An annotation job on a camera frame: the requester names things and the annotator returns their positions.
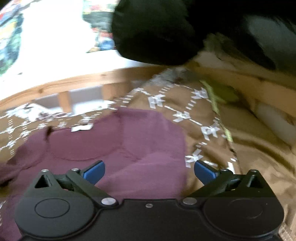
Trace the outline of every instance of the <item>bedding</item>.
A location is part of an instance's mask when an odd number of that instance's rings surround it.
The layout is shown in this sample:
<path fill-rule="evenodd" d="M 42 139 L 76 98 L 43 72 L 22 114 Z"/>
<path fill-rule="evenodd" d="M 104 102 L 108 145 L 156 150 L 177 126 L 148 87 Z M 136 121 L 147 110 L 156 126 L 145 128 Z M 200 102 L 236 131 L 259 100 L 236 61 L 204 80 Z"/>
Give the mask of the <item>bedding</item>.
<path fill-rule="evenodd" d="M 214 168 L 229 168 L 235 173 L 258 169 L 278 196 L 285 210 L 280 229 L 283 240 L 294 241 L 295 235 L 295 155 L 272 131 L 244 107 L 239 95 L 229 87 L 215 83 L 185 68 L 167 69 L 125 96 L 107 101 L 104 106 L 78 116 L 54 118 L 45 115 L 29 122 L 13 114 L 0 118 L 2 161 L 14 155 L 29 135 L 47 126 L 57 129 L 87 124 L 117 108 L 156 110 L 182 127 L 186 136 L 184 165 L 187 182 L 182 195 L 200 188 L 193 173 L 195 159 Z M 9 193 L 9 186 L 2 193 Z"/>

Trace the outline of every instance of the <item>black cloth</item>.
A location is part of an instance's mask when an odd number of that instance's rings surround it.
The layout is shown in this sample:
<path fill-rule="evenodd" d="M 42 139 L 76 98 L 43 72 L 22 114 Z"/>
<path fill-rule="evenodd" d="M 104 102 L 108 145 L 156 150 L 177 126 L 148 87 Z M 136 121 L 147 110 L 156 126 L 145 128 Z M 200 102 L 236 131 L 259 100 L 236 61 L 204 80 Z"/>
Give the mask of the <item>black cloth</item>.
<path fill-rule="evenodd" d="M 121 0 L 112 32 L 123 57 L 164 65 L 185 63 L 203 48 L 207 34 L 219 32 L 250 60 L 275 69 L 251 34 L 248 16 L 281 21 L 295 33 L 294 1 L 196 0 Z"/>

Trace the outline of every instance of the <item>green strip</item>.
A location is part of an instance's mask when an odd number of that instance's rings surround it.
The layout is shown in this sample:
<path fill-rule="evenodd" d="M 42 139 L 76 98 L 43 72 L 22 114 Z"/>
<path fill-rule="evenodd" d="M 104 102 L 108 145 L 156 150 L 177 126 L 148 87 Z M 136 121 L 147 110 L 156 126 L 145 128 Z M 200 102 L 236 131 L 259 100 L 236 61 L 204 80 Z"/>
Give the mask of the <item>green strip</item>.
<path fill-rule="evenodd" d="M 216 102 L 216 96 L 215 96 L 215 93 L 213 91 L 213 88 L 205 80 L 200 80 L 200 82 L 207 89 L 207 92 L 209 94 L 210 100 L 212 102 L 212 109 L 213 109 L 213 111 L 215 111 L 216 114 L 219 114 L 219 109 L 218 109 L 218 105 L 217 105 L 217 102 Z"/>
<path fill-rule="evenodd" d="M 200 82 L 205 86 L 205 88 L 207 89 L 207 92 L 208 92 L 208 95 L 209 95 L 209 98 L 210 100 L 212 101 L 212 109 L 213 111 L 220 115 L 219 114 L 219 108 L 218 108 L 218 105 L 217 105 L 217 100 L 219 99 L 216 95 L 215 95 L 215 92 L 213 91 L 213 88 L 205 81 L 205 80 L 200 80 Z M 222 121 L 220 121 L 219 123 L 223 129 L 224 129 L 224 133 L 226 135 L 226 138 L 229 142 L 233 142 L 233 139 L 232 139 L 232 136 L 231 136 L 231 133 L 230 131 L 225 128 L 225 126 L 223 125 Z"/>
<path fill-rule="evenodd" d="M 227 140 L 229 142 L 233 142 L 233 139 L 232 139 L 232 136 L 231 136 L 230 131 L 224 127 L 224 132 L 225 132 L 225 135 L 226 135 Z"/>

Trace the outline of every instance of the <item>white label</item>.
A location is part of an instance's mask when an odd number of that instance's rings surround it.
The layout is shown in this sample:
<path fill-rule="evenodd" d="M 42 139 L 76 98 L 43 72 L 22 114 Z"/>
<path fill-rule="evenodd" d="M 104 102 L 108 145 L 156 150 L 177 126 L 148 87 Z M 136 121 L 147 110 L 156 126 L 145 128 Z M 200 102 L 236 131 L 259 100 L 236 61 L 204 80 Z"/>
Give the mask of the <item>white label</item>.
<path fill-rule="evenodd" d="M 74 126 L 71 128 L 71 132 L 90 130 L 93 126 L 94 126 L 93 123 L 88 123 L 87 125 L 83 125 L 83 126 Z"/>
<path fill-rule="evenodd" d="M 234 166 L 233 166 L 233 164 L 231 163 L 231 162 L 227 162 L 228 163 L 228 167 L 226 168 L 226 169 L 228 169 L 228 170 L 230 170 L 230 171 L 232 171 L 233 172 L 233 174 L 235 174 L 235 171 L 234 171 Z"/>

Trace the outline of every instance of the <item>colorful poster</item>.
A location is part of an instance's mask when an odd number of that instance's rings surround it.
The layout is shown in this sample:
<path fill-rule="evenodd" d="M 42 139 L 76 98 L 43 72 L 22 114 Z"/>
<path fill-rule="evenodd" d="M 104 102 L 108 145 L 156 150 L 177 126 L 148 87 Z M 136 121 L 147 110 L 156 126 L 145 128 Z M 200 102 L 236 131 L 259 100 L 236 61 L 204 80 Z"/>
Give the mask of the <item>colorful poster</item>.
<path fill-rule="evenodd" d="M 96 33 L 95 46 L 88 53 L 115 49 L 111 33 L 112 14 L 119 0 L 83 0 L 82 18 Z"/>
<path fill-rule="evenodd" d="M 0 11 L 0 76 L 19 55 L 23 22 L 20 7 L 21 0 L 13 0 Z"/>

